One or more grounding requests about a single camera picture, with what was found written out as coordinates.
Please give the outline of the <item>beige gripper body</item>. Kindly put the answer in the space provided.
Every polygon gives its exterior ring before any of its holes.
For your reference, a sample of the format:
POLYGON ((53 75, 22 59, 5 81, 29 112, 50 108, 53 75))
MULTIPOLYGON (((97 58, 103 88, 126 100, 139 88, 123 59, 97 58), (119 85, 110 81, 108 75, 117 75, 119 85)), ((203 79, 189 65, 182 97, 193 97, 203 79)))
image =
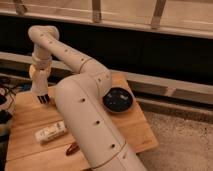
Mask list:
POLYGON ((29 76, 32 80, 31 91, 37 96, 45 96, 48 94, 48 77, 51 73, 51 67, 45 69, 37 69, 34 65, 29 68, 29 76))

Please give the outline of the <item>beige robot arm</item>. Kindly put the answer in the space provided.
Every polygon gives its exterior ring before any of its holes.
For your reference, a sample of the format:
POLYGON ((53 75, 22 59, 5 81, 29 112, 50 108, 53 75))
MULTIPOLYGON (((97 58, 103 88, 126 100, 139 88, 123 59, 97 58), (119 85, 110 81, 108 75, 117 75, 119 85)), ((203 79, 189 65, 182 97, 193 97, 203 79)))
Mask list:
POLYGON ((32 26, 28 35, 34 43, 29 70, 32 91, 41 102, 48 97, 47 78, 53 57, 74 72, 56 85, 54 100, 92 170, 147 171, 100 103, 112 86, 109 69, 60 42, 54 26, 32 26))

